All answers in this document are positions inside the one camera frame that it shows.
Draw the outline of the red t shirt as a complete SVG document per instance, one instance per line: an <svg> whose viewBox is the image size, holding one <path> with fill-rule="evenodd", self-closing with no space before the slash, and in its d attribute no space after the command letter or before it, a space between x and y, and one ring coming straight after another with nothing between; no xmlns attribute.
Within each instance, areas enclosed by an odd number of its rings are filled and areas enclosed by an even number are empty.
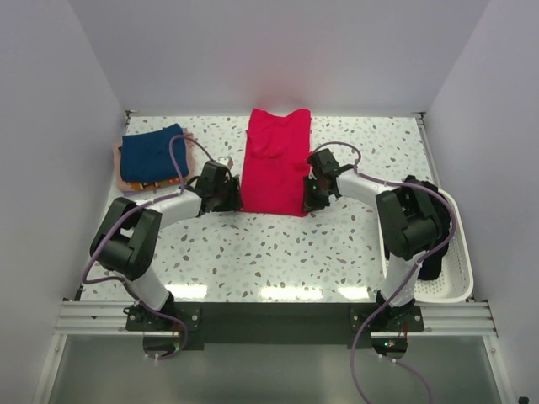
<svg viewBox="0 0 539 404"><path fill-rule="evenodd" d="M308 109L287 116L252 111L240 187L244 212L307 215L303 211L303 178L310 171L311 122Z"/></svg>

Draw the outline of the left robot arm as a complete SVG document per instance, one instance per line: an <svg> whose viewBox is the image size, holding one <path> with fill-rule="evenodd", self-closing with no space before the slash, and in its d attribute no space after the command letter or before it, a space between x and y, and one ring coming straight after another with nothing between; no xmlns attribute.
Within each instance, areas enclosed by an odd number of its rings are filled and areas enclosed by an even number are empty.
<svg viewBox="0 0 539 404"><path fill-rule="evenodd" d="M152 330L185 334L172 292L152 268L159 232L180 221L210 212L243 207L239 177L231 174L230 157L206 162L201 174L180 190L147 201L119 197L107 211L90 247L91 262L114 275L135 305L127 315Z"/></svg>

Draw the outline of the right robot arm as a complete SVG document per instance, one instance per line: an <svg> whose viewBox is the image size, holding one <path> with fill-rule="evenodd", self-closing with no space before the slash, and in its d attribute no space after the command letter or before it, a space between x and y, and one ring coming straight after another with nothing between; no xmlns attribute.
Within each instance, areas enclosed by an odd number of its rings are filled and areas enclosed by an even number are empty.
<svg viewBox="0 0 539 404"><path fill-rule="evenodd" d="M377 213L382 251L388 253L386 278L376 292L376 309L361 321L392 331L415 306L415 284L424 262L443 250L456 231L456 215L437 189L413 176L397 182L362 173L358 162L341 166L321 145L307 157L310 173L303 179L303 210L330 206L330 198L349 198Z"/></svg>

